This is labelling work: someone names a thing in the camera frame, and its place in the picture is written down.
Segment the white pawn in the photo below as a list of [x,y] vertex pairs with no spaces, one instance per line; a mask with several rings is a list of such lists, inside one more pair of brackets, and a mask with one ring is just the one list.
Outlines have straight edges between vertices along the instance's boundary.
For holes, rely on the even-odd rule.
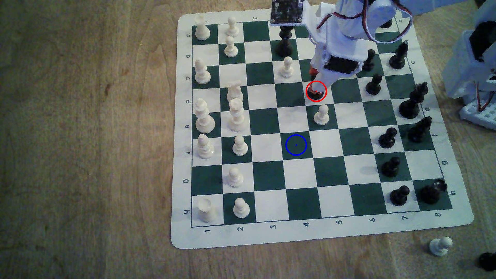
[[240,33],[240,29],[236,26],[236,18],[231,16],[227,19],[229,28],[226,30],[226,35],[236,37]]
[[241,92],[241,80],[229,82],[227,84],[227,101],[231,102],[233,99],[240,99],[243,101],[243,92]]
[[198,155],[203,159],[209,159],[213,156],[214,151],[214,145],[210,139],[206,135],[200,134],[198,137]]
[[451,238],[444,236],[442,238],[435,238],[429,244],[429,249],[431,253],[436,256],[444,256],[448,253],[448,249],[453,246],[453,241]]
[[249,205],[242,198],[237,198],[234,201],[234,215],[238,218],[245,218],[249,214]]
[[229,185],[233,187],[239,187],[243,183],[243,180],[244,180],[243,174],[240,172],[238,168],[232,167],[229,170],[229,178],[228,178]]
[[217,218],[217,210],[209,199],[201,199],[198,201],[198,211],[200,220],[205,223],[210,223]]
[[207,71],[207,65],[201,58],[198,58],[194,62],[194,71],[196,74],[194,75],[194,79],[199,84],[205,84],[210,81],[210,73]]
[[227,47],[224,49],[224,53],[228,57],[234,57],[238,54],[238,48],[234,45],[234,39],[231,36],[226,37]]
[[194,105],[194,114],[198,119],[195,122],[196,129],[200,133],[209,133],[215,128],[214,119],[208,115],[210,111],[207,107],[207,102],[202,98],[198,98]]
[[284,58],[284,66],[279,71],[282,77],[288,78],[293,76],[295,69],[293,69],[293,67],[291,66],[292,63],[293,63],[293,58],[289,56],[286,56]]
[[326,125],[327,122],[329,122],[329,115],[327,112],[329,112],[329,108],[326,105],[320,105],[318,107],[318,111],[313,116],[315,123],[319,125]]
[[194,22],[196,23],[195,37],[202,41],[208,39],[208,37],[210,37],[210,30],[208,30],[208,27],[205,24],[205,18],[202,15],[199,15],[194,18]]
[[234,138],[233,152],[238,156],[243,156],[248,152],[248,144],[245,142],[244,137],[237,136]]

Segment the dark green square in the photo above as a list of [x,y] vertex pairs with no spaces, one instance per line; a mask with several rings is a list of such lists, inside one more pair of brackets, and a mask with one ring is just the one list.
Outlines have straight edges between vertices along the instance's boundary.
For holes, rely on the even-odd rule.
[[276,99],[277,107],[300,107],[305,105],[305,97],[303,96],[303,84],[295,83],[277,83]]
[[202,88],[218,88],[219,87],[219,66],[207,66],[207,71],[210,73],[210,81],[206,84],[199,84],[196,82],[194,75],[196,74],[193,67],[193,76],[191,77],[193,89]]
[[[221,137],[221,133],[220,133],[220,112],[211,112],[208,115],[211,116],[214,119],[214,121],[215,121],[215,127],[214,127],[214,129],[211,132],[206,133],[205,135],[207,135],[207,137],[209,137],[210,139],[211,138],[220,138]],[[200,136],[200,132],[198,132],[198,130],[196,129],[196,124],[195,124],[197,119],[198,119],[198,117],[196,117],[196,115],[193,114],[193,122],[192,122],[193,139],[197,139]]]
[[[234,215],[234,201],[242,198],[249,205],[249,214],[245,218]],[[256,223],[255,192],[224,194],[224,225]]]
[[309,128],[310,131],[318,131],[318,130],[330,130],[330,129],[337,129],[338,128],[338,122],[336,120],[336,111],[334,109],[334,105],[326,105],[329,108],[329,111],[327,112],[327,115],[329,116],[329,122],[327,122],[326,125],[319,125],[315,123],[313,120],[313,117],[315,116],[315,113],[318,112],[318,108],[320,105],[316,106],[307,106],[307,118],[309,121]]
[[234,57],[229,57],[226,55],[224,50],[226,49],[226,44],[219,45],[219,65],[225,64],[241,64],[245,63],[245,44],[244,43],[234,43],[234,46],[238,48],[238,54]]
[[282,161],[253,163],[253,182],[255,191],[285,189]]
[[362,101],[356,78],[338,79],[331,85],[331,90],[335,104]]
[[309,132],[281,134],[281,147],[282,147],[282,158],[284,160],[313,157],[311,152]]
[[339,136],[345,156],[373,153],[372,141],[367,127],[339,129]]
[[272,62],[246,64],[248,85],[274,83],[274,69]]
[[243,136],[245,143],[248,144],[248,152],[245,155],[238,156],[233,152],[235,137],[222,138],[222,164],[239,164],[251,162],[251,139],[250,136]]
[[[385,162],[389,161],[394,156],[398,156],[400,158],[398,174],[394,177],[387,177],[382,174],[381,168]],[[404,152],[375,154],[375,162],[377,163],[377,170],[379,171],[379,178],[381,182],[412,180],[412,177],[410,176],[410,169],[408,168],[408,162],[406,161]]]
[[222,165],[191,168],[191,195],[222,194]]
[[317,188],[288,189],[289,220],[322,218]]
[[317,186],[347,185],[348,175],[344,157],[314,158]]
[[396,125],[391,100],[364,102],[364,110],[369,127]]
[[422,202],[420,199],[420,190],[426,186],[430,185],[434,182],[435,179],[426,179],[426,180],[414,180],[413,187],[415,188],[415,195],[417,195],[417,200],[419,201],[420,211],[429,211],[429,210],[443,210],[443,209],[453,209],[451,206],[451,201],[449,200],[449,185],[448,190],[446,192],[441,192],[439,197],[439,201],[433,205],[426,204]]
[[269,24],[267,21],[243,22],[245,42],[268,41]]
[[415,89],[415,81],[412,74],[387,75],[387,89],[391,99],[407,99]]
[[207,24],[208,30],[210,30],[210,37],[206,40],[198,40],[194,33],[196,32],[196,25],[193,26],[193,45],[216,45],[218,44],[219,36],[217,35],[217,24]]
[[249,123],[252,135],[279,133],[279,118],[276,108],[250,110]]
[[386,202],[380,183],[350,185],[355,216],[386,214]]

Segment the black pawn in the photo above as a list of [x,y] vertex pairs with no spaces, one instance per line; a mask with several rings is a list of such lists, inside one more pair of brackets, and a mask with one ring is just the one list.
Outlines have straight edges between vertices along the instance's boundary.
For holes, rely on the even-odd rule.
[[408,53],[408,41],[404,41],[394,52],[394,55],[389,59],[389,65],[393,69],[401,69],[405,66],[405,57]]
[[380,92],[380,82],[382,81],[382,76],[375,73],[372,77],[372,81],[367,83],[365,86],[365,91],[370,95],[377,95]]
[[398,174],[398,166],[400,165],[400,158],[397,156],[392,157],[389,161],[382,165],[382,174],[387,177],[393,177]]
[[408,131],[408,139],[413,142],[422,142],[424,136],[429,131],[432,122],[433,119],[430,116],[422,118]]
[[395,206],[399,207],[406,203],[406,196],[408,196],[409,193],[410,188],[403,185],[399,189],[393,190],[391,194],[389,194],[389,199]]
[[395,140],[394,137],[396,136],[396,129],[391,127],[386,130],[385,134],[382,134],[379,137],[379,145],[384,147],[384,148],[391,148],[393,147]]
[[424,186],[420,189],[420,199],[429,205],[433,205],[439,201],[441,192],[445,192],[448,185],[442,179],[436,179],[431,185]]
[[374,64],[372,59],[375,56],[375,50],[369,50],[369,56],[367,56],[367,60],[364,61],[364,65],[362,66],[362,70],[370,71],[373,69]]

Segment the black chess piece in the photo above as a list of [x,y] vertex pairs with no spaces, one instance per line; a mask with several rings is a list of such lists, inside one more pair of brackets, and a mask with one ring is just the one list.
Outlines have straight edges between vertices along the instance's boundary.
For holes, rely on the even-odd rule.
[[396,129],[391,127],[386,130],[386,133],[379,137],[379,145],[384,148],[391,148],[395,143]]
[[382,76],[375,73],[372,76],[372,81],[369,81],[365,86],[365,91],[370,95],[377,95],[380,92],[380,82],[382,81]]
[[446,192],[448,185],[442,179],[436,179],[432,184],[424,186],[420,189],[420,199],[429,205],[433,205],[439,201],[441,192]]
[[404,41],[394,52],[394,55],[389,59],[389,65],[393,69],[401,69],[405,66],[405,57],[408,54],[408,41]]
[[407,195],[410,193],[410,188],[403,185],[399,189],[393,190],[391,194],[389,194],[389,199],[391,202],[399,207],[406,203]]
[[400,158],[397,156],[392,157],[389,161],[382,165],[382,174],[387,177],[393,177],[398,174],[398,166],[400,165]]
[[427,116],[418,121],[415,126],[408,131],[408,139],[413,142],[422,142],[424,136],[429,131],[433,122],[432,117]]
[[291,34],[291,30],[294,28],[294,26],[281,26],[281,32],[279,32],[281,41],[279,41],[275,48],[277,55],[286,57],[293,53],[293,46],[289,43],[289,39],[293,35]]

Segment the captured white pawn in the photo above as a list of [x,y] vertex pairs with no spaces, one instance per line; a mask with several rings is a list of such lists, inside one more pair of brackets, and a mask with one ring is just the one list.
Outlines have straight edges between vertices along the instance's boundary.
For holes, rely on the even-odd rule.
[[226,45],[227,47],[224,49],[224,53],[228,57],[234,57],[238,55],[238,48],[234,45],[234,38],[231,36],[226,37]]
[[198,215],[200,220],[210,223],[217,218],[217,209],[209,199],[201,199],[198,201]]
[[240,170],[236,167],[232,167],[229,170],[229,177],[228,177],[228,182],[229,185],[233,187],[239,187],[241,184],[243,184],[243,174],[240,172]]
[[249,205],[242,198],[237,198],[234,201],[234,215],[238,218],[245,218],[249,214]]
[[431,253],[439,257],[446,255],[446,253],[448,253],[448,249],[452,246],[453,241],[447,236],[435,238],[429,243]]
[[194,71],[196,74],[194,75],[194,79],[199,84],[206,84],[210,81],[210,73],[207,71],[207,65],[201,58],[198,58],[194,62]]
[[198,98],[194,105],[194,114],[198,117],[195,122],[198,132],[209,133],[215,128],[215,121],[213,117],[208,115],[209,113],[207,102],[202,98]]
[[245,142],[244,137],[237,136],[234,138],[233,152],[238,156],[243,156],[248,152],[248,144]]
[[318,111],[313,116],[313,120],[315,121],[315,123],[319,125],[326,125],[327,122],[329,122],[329,115],[327,114],[328,112],[329,108],[326,105],[320,105],[318,107]]
[[213,156],[214,151],[214,145],[210,139],[206,135],[200,134],[198,137],[198,156],[202,159],[209,159]]
[[282,77],[289,78],[293,76],[293,73],[295,72],[295,69],[291,66],[293,63],[293,58],[286,56],[284,58],[284,66],[282,66],[281,70],[279,71]]

